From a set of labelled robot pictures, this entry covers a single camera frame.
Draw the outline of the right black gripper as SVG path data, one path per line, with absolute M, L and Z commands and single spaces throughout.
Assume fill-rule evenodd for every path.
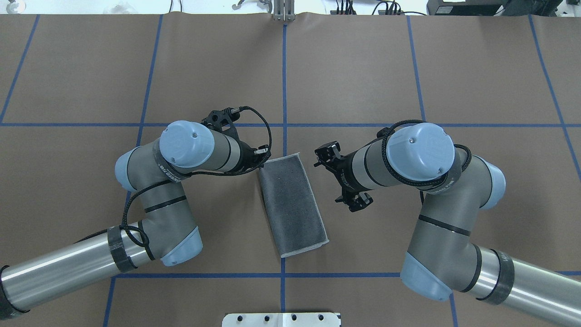
M 325 143 L 314 149 L 314 153 L 317 157 L 317 162 L 313 166 L 330 168 L 332 174 L 341 185 L 341 195 L 335 199 L 336 203 L 344 203 L 351 213 L 363 210 L 373 203 L 373 199 L 368 193 L 361 192 L 364 187 L 355 178 L 353 170 L 354 154 L 340 155 L 340 143 L 338 141 Z

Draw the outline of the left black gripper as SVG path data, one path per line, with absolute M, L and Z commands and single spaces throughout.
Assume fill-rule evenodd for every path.
M 258 148 L 252 148 L 245 142 L 239 142 L 240 158 L 238 162 L 238 172 L 245 174 L 257 168 L 262 168 L 270 159 L 271 145 L 265 144 Z

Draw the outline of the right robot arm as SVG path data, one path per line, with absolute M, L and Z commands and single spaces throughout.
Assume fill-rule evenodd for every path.
M 372 204 L 371 190 L 407 185 L 420 192 L 422 207 L 400 272 L 417 294 L 445 301 L 464 292 L 560 326 L 580 325 L 579 281 L 470 242 L 478 213 L 502 199 L 506 178 L 442 127 L 403 120 L 348 155 L 337 141 L 314 153 L 315 166 L 340 184 L 336 202 L 353 213 Z

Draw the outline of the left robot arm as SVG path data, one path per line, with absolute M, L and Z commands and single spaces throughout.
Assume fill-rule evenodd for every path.
M 239 176 L 271 155 L 272 143 L 253 148 L 233 123 L 179 120 L 160 137 L 118 158 L 115 175 L 133 196 L 118 225 L 21 264 L 1 269 L 1 319 L 119 273 L 160 259 L 167 267 L 197 256 L 203 248 L 182 181 L 195 175 Z

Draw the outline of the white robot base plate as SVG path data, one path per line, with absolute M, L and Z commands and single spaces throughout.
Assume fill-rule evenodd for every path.
M 227 314 L 222 327 L 341 327 L 340 313 L 267 312 Z

